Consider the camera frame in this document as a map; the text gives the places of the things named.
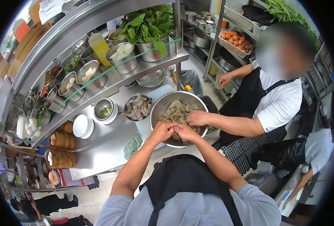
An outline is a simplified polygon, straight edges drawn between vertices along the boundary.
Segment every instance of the cutting board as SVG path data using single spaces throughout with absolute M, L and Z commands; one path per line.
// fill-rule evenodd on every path
M 153 90 L 149 93 L 146 93 L 146 95 L 148 97 L 152 98 L 152 106 L 154 106 L 155 103 L 158 101 L 158 99 L 160 97 L 162 97 L 166 93 L 170 93 L 170 92 L 173 92 L 173 91 L 175 91 L 175 89 L 172 88 L 172 86 L 164 85 L 164 86 L 161 86 L 160 88 L 157 88 L 157 89 L 155 89 L 155 90 Z M 149 137 L 149 135 L 151 135 L 151 132 L 152 132 L 151 126 L 149 124 L 149 120 L 150 120 L 149 117 L 150 116 L 148 115 L 145 120 L 138 121 L 138 122 L 135 123 L 143 141 L 145 141 Z M 164 145 L 165 145 L 164 143 L 160 143 L 159 145 L 157 145 L 155 150 L 163 147 Z

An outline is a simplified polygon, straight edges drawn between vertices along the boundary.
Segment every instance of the black pan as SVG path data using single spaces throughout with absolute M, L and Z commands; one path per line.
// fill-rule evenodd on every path
M 249 15 L 251 18 L 253 18 L 257 22 L 260 22 L 268 26 L 272 25 L 272 23 L 270 23 L 270 20 L 272 20 L 274 16 L 270 14 L 269 12 L 266 12 L 264 9 L 261 9 L 253 5 L 244 5 L 242 6 L 242 10 L 244 11 L 244 13 Z

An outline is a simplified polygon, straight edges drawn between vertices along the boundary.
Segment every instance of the green rubber band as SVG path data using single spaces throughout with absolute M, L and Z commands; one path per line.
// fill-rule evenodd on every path
M 172 44 L 172 43 L 175 43 L 175 42 L 181 42 L 182 41 L 182 39 L 181 38 L 178 38 L 178 39 L 176 39 L 176 40 L 173 40 L 173 41 L 171 41 L 171 42 L 169 42 L 169 43 L 166 43 L 166 44 L 164 44 L 165 46 L 167 46 L 167 45 L 170 45 L 170 44 Z M 134 56 L 134 57 L 131 57 L 131 58 L 129 58 L 128 60 L 125 60 L 125 61 L 123 61 L 123 62 L 121 62 L 120 64 L 118 64 L 118 65 L 116 65 L 116 66 L 113 66 L 113 67 L 111 67 L 110 69 L 108 69 L 108 70 L 106 70 L 105 72 L 103 72 L 103 73 L 101 73 L 100 75 L 98 75 L 97 77 L 95 77 L 95 78 L 93 78 L 92 80 L 90 80 L 89 82 L 87 82 L 85 85 L 83 85 L 82 87 L 80 87 L 77 91 L 75 91 L 73 94 L 71 94 L 68 98 L 66 98 L 66 100 L 65 101 L 63 101 L 50 115 L 48 115 L 46 118 L 44 118 L 44 120 L 42 120 L 42 122 L 41 122 L 41 124 L 38 126 L 38 128 L 44 123 L 44 121 L 48 118 L 48 117 L 50 117 L 61 105 L 63 105 L 65 102 L 67 102 L 71 97 L 73 97 L 76 93 L 78 93 L 80 90 L 82 90 L 83 88 L 85 88 L 85 87 L 87 87 L 90 83 L 92 83 L 93 81 L 95 81 L 95 80 L 97 80 L 98 78 L 100 78 L 101 76 L 103 76 L 103 75 L 105 75 L 106 73 L 108 73 L 109 71 L 111 71 L 112 69 L 114 69 L 114 68 L 116 68 L 116 67 L 118 67 L 119 65 L 122 65 L 122 64 L 124 64 L 124 63 L 126 63 L 126 62 L 128 62 L 128 61 L 130 61 L 130 60 L 133 60 L 133 59 L 135 59 L 135 58 L 137 58 L 137 57 L 139 57 L 139 56 L 142 56 L 143 54 L 146 54 L 146 53 L 149 53 L 149 52 L 152 52 L 152 51 L 154 51 L 154 50 L 156 50 L 155 48 L 153 48 L 153 49 L 151 49 L 151 50 L 148 50 L 148 51 L 146 51 L 146 52 L 142 52 L 142 53 L 140 53 L 140 54 L 138 54 L 138 55 L 136 55 L 136 56 Z M 26 143 L 26 141 L 28 140 L 28 139 L 30 139 L 30 137 L 32 137 L 33 136 L 33 134 L 36 132 L 36 130 L 29 136 L 29 138 L 25 138 L 24 139 L 24 142 Z

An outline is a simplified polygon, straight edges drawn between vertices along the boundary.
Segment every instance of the white t-shirt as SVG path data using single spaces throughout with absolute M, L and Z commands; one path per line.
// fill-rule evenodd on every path
M 258 66 L 257 60 L 252 62 L 253 69 Z M 263 89 L 267 90 L 279 79 L 270 77 L 263 70 L 260 70 L 260 81 Z M 302 99 L 303 91 L 299 78 L 274 88 L 261 98 L 253 118 L 257 116 L 265 132 L 269 132 L 287 124 L 299 111 Z
M 305 143 L 305 162 L 311 165 L 313 175 L 327 164 L 333 148 L 330 129 L 321 129 L 309 134 Z

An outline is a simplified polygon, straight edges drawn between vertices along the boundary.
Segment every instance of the tiled floor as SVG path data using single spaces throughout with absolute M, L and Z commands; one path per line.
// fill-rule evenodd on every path
M 214 101 L 218 109 L 224 104 L 224 99 L 222 98 L 220 93 L 214 88 L 214 85 L 211 82 L 206 82 L 206 83 L 203 82 L 202 76 L 204 73 L 204 68 L 201 67 L 199 64 L 197 64 L 197 61 L 193 57 L 189 56 L 189 59 L 187 61 L 183 61 L 181 63 L 181 68 L 185 70 L 195 70 L 197 72 L 202 82 L 203 94 L 209 96 L 212 99 L 212 101 Z M 215 141 L 217 141 L 218 136 L 219 136 L 219 131 L 211 134 L 207 138 L 207 140 L 210 144 L 213 144 Z M 153 167 L 154 163 L 161 162 L 163 158 L 177 155 L 177 154 L 191 154 L 203 160 L 203 157 L 201 153 L 199 152 L 199 150 L 196 148 L 196 146 L 191 146 L 191 147 L 187 147 L 183 149 L 176 149 L 166 154 L 165 156 L 162 156 L 159 159 L 150 161 L 143 175 L 141 184 L 144 183 L 152 174 L 154 170 L 154 167 Z M 119 170 L 116 170 L 115 173 L 98 175 L 98 179 L 100 181 L 99 188 L 89 190 L 87 186 L 84 186 L 84 187 L 79 187 L 79 188 L 75 188 L 75 189 L 71 189 L 67 191 L 60 191 L 60 192 L 33 193 L 33 198 L 40 199 L 42 197 L 45 197 L 47 195 L 52 195 L 52 194 L 57 194 L 59 198 L 62 198 L 64 193 L 66 193 L 68 196 L 68 199 L 71 201 L 72 196 L 76 195 L 79 199 L 78 207 L 73 207 L 70 209 L 61 209 L 59 210 L 59 212 L 52 213 L 50 217 L 59 218 L 59 217 L 64 216 L 68 218 L 73 218 L 79 215 L 83 215 L 85 218 L 89 219 L 92 223 L 94 223 L 95 219 L 100 213 L 101 207 L 103 206 L 104 202 L 110 195 L 111 187 L 118 173 L 119 173 Z M 137 189 L 137 191 L 134 193 L 134 196 L 138 195 L 138 193 L 139 193 L 139 190 Z

